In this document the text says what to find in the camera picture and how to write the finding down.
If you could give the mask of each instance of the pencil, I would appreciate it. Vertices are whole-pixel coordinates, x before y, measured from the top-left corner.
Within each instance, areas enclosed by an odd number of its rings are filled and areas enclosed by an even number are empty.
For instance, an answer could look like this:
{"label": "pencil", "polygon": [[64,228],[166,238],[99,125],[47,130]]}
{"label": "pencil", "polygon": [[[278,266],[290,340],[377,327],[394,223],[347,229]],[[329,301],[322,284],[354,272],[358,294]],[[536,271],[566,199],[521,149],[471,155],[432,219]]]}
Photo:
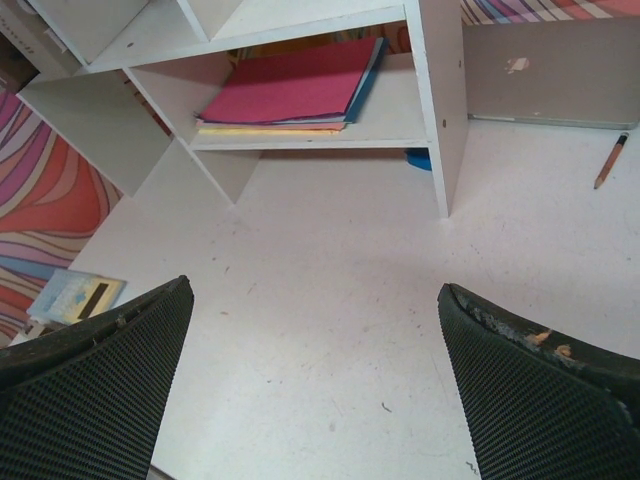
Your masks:
{"label": "pencil", "polygon": [[611,153],[609,154],[609,158],[607,158],[607,161],[604,162],[602,170],[600,170],[600,173],[598,174],[598,178],[596,178],[596,182],[593,184],[593,188],[595,190],[600,188],[600,186],[607,179],[607,175],[609,175],[609,172],[613,168],[613,164],[616,163],[616,160],[620,156],[620,152],[622,151],[622,148],[624,147],[624,144],[626,143],[627,138],[629,138],[629,134],[627,132],[624,132],[622,135],[620,135],[620,138],[618,138],[618,141],[613,146],[613,150],[611,150]]}

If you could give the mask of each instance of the pink paper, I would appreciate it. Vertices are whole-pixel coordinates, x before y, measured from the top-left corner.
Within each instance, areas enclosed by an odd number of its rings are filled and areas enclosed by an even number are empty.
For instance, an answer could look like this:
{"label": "pink paper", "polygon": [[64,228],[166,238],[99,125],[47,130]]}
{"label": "pink paper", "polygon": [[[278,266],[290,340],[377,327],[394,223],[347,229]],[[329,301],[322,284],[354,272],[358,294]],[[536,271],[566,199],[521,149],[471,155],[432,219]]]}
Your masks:
{"label": "pink paper", "polygon": [[332,43],[241,61],[200,118],[269,123],[343,115],[366,70],[376,39]]}

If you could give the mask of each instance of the white shelf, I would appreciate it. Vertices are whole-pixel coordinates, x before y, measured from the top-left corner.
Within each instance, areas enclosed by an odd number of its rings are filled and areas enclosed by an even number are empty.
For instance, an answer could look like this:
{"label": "white shelf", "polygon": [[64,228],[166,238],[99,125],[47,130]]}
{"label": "white shelf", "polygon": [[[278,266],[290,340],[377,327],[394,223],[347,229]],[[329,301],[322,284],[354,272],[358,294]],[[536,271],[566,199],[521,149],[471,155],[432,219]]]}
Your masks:
{"label": "white shelf", "polygon": [[222,52],[402,20],[401,0],[238,0],[193,2],[203,42],[176,0],[154,0],[82,73]]}
{"label": "white shelf", "polygon": [[215,97],[232,69],[226,54],[219,52],[125,71],[176,137],[188,144],[198,133],[194,114]]}
{"label": "white shelf", "polygon": [[19,97],[126,195],[170,143],[115,72],[31,83]]}
{"label": "white shelf", "polygon": [[238,48],[404,18],[402,0],[243,0],[214,38]]}
{"label": "white shelf", "polygon": [[145,8],[147,2],[148,0],[30,1],[82,65],[93,62],[113,38]]}
{"label": "white shelf", "polygon": [[197,134],[194,150],[427,147],[410,54],[389,55],[357,123],[333,135]]}
{"label": "white shelf", "polygon": [[176,0],[154,0],[98,55],[84,73],[179,58],[206,45],[196,35]]}

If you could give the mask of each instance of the shelf board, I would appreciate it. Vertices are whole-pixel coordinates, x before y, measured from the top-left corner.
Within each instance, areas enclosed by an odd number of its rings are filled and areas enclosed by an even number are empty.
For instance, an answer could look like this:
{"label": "shelf board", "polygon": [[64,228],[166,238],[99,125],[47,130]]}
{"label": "shelf board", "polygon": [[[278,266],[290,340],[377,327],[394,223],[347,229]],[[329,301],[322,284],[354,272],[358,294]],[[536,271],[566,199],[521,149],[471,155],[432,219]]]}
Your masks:
{"label": "shelf board", "polygon": [[211,40],[243,0],[177,0],[187,18],[192,17],[206,41]]}
{"label": "shelf board", "polygon": [[196,35],[176,0],[154,0],[120,32],[83,73],[179,58],[206,45]]}
{"label": "shelf board", "polygon": [[405,18],[402,0],[243,0],[235,9],[221,9],[218,2],[203,2],[198,13],[201,19],[213,19],[204,26],[208,34],[215,32],[210,42],[202,42],[196,35],[176,0],[150,2],[80,73],[205,55]]}
{"label": "shelf board", "polygon": [[115,72],[32,82],[18,96],[129,196],[170,143]]}
{"label": "shelf board", "polygon": [[357,123],[333,135],[197,134],[194,150],[427,147],[411,54],[389,55]]}
{"label": "shelf board", "polygon": [[226,50],[404,18],[402,0],[243,0],[214,41],[231,42]]}

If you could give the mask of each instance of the wall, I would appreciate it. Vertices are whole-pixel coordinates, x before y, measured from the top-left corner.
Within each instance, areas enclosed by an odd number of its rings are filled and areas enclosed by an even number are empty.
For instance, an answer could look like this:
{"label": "wall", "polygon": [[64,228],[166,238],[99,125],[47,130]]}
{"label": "wall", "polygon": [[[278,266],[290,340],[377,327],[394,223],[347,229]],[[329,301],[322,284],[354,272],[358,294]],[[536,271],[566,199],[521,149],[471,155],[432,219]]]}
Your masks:
{"label": "wall", "polygon": [[121,194],[15,96],[0,94],[0,346]]}

